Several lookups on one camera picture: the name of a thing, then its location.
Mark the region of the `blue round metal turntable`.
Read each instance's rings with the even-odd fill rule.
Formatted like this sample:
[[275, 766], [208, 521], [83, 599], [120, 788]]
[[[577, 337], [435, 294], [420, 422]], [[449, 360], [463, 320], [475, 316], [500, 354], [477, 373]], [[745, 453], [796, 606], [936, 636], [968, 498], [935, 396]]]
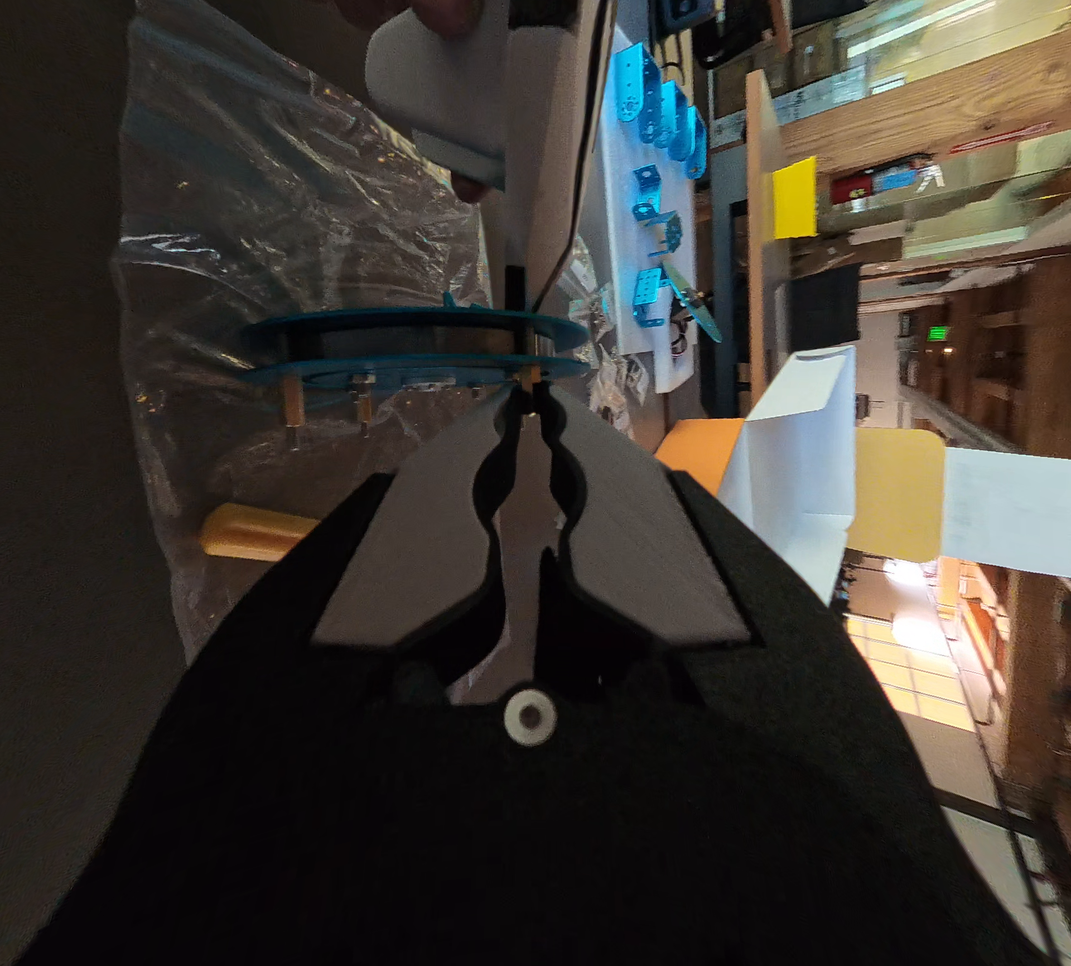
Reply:
[[399, 391], [481, 394], [573, 378], [587, 369], [577, 354], [592, 342], [570, 319], [463, 306], [448, 293], [438, 305], [275, 316], [239, 336], [250, 361], [242, 377], [275, 391], [288, 450], [299, 449], [311, 392], [349, 399], [368, 429], [377, 401]]

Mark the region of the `blue semicircular metal plate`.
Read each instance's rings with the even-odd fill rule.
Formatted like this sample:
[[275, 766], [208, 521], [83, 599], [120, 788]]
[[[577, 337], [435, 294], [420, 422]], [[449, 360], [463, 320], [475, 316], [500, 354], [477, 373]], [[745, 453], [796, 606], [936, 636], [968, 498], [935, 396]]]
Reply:
[[662, 260], [662, 272], [682, 310], [714, 343], [723, 343], [716, 319], [706, 305], [706, 298], [689, 283], [668, 259]]

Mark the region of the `white foam sheet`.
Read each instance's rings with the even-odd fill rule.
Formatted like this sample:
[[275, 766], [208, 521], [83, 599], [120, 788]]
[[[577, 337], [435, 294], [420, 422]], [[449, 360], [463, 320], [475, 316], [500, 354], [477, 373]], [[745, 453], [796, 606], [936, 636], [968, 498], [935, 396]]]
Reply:
[[646, 42], [616, 27], [595, 129], [580, 236], [609, 285], [622, 354], [650, 354], [665, 395], [695, 371], [698, 337], [719, 342], [697, 280], [695, 186], [706, 175], [707, 127]]

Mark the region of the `pile of small screw bags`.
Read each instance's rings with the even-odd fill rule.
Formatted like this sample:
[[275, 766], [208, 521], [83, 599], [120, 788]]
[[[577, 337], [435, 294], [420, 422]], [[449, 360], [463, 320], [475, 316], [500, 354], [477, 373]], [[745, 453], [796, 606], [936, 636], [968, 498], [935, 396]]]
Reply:
[[647, 398], [650, 375], [634, 354], [619, 344], [617, 295], [610, 277], [600, 280], [595, 258], [582, 236], [575, 236], [557, 289], [567, 298], [567, 317], [587, 332], [588, 339], [573, 354], [589, 369], [589, 409], [631, 440], [636, 440], [633, 416]]

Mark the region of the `yellow-handled screwdriver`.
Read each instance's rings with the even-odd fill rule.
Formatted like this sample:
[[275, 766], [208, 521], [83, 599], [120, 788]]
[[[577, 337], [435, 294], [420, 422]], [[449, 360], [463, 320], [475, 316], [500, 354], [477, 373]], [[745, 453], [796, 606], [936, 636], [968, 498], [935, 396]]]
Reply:
[[225, 503], [205, 518], [198, 541], [211, 557], [274, 563], [317, 526], [313, 518]]

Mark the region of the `yellow sign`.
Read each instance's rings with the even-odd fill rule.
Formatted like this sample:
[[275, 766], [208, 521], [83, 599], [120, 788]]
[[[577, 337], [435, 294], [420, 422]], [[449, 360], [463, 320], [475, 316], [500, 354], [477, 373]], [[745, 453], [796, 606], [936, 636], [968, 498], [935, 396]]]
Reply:
[[818, 235], [817, 164], [809, 156], [772, 173], [775, 239]]

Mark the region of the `wooden shelf frame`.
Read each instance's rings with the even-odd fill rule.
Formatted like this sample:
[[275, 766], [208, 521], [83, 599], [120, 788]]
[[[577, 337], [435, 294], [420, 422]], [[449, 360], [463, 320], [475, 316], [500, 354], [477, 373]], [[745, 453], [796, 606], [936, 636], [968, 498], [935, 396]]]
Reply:
[[1069, 129], [1070, 32], [780, 125], [761, 70], [745, 80], [746, 305], [750, 392], [755, 406], [787, 356], [776, 293], [788, 280], [787, 242], [774, 236], [773, 173], [815, 157], [831, 179], [910, 154], [948, 159], [957, 146], [1041, 125]]

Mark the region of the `large clear plastic bag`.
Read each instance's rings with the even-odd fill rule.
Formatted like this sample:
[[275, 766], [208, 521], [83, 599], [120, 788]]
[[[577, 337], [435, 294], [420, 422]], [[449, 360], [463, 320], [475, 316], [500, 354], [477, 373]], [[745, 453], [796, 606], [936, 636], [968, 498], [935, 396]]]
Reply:
[[305, 392], [289, 442], [241, 337], [276, 316], [489, 303], [476, 209], [351, 96], [203, 0], [134, 0], [114, 250], [144, 490], [187, 663], [267, 563], [199, 544], [218, 505], [323, 518], [476, 405], [469, 387]]

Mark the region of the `orange and white cardboard box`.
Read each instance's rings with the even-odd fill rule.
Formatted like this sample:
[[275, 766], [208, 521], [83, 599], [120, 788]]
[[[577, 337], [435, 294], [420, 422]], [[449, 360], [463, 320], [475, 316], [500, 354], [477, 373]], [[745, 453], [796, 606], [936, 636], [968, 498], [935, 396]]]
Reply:
[[693, 477], [829, 603], [844, 552], [1069, 578], [1070, 463], [858, 428], [856, 351], [791, 354], [744, 419], [684, 420], [657, 458]]

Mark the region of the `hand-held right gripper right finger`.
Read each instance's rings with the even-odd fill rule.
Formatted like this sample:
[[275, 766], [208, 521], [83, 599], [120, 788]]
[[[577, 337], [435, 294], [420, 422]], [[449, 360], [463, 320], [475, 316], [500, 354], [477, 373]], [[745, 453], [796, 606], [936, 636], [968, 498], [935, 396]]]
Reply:
[[687, 654], [754, 629], [664, 464], [559, 388], [533, 395], [565, 523], [540, 562], [533, 678], [557, 694], [698, 694]]

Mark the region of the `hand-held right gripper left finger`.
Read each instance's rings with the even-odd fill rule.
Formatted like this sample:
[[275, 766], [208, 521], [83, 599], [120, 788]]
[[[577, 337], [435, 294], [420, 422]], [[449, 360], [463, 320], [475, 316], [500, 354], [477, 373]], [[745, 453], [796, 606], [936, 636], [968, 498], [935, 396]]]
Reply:
[[455, 682], [504, 625], [494, 516], [512, 489], [524, 393], [506, 386], [402, 462], [312, 645], [429, 665]]

